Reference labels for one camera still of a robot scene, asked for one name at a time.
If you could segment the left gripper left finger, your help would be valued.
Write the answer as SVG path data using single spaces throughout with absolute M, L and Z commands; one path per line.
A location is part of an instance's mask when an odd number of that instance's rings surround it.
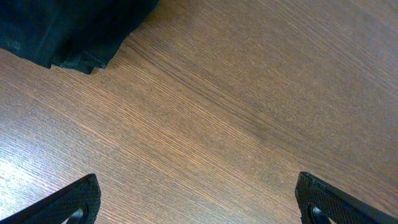
M 94 223 L 101 205 L 95 174 L 88 174 L 33 205 L 1 220 L 2 224 Z

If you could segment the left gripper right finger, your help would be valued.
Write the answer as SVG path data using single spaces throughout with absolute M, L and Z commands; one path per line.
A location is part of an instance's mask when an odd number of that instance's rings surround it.
M 300 172 L 295 198 L 304 224 L 390 223 L 394 218 L 328 184 L 308 172 Z

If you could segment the black pants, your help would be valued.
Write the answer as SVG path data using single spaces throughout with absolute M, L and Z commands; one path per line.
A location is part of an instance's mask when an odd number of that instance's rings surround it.
M 1 0 L 1 48 L 90 74 L 106 68 L 158 0 Z

